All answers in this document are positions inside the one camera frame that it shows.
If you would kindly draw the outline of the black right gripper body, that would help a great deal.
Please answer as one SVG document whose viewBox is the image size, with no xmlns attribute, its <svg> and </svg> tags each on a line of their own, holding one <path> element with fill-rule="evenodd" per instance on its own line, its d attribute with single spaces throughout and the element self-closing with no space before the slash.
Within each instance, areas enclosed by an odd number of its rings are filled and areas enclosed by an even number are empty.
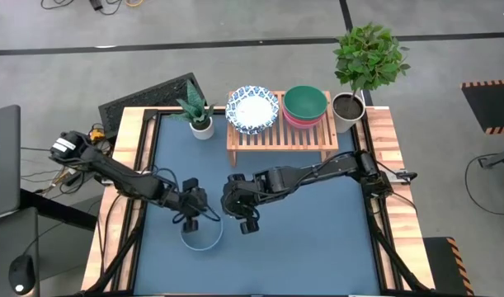
<svg viewBox="0 0 504 297">
<path fill-rule="evenodd" d="M 235 219 L 259 220 L 256 209 L 258 192 L 254 181 L 247 181 L 243 174 L 230 174 L 220 200 L 223 212 Z"/>
</svg>

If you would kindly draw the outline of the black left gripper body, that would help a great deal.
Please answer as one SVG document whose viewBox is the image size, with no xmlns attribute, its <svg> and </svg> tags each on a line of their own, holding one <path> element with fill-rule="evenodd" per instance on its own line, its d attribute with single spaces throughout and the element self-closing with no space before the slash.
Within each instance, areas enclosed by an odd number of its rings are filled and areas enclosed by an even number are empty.
<svg viewBox="0 0 504 297">
<path fill-rule="evenodd" d="M 173 221 L 195 218 L 208 209 L 205 189 L 195 187 L 185 192 L 172 192 L 167 197 L 167 208 L 177 211 L 177 214 L 172 218 Z"/>
</svg>

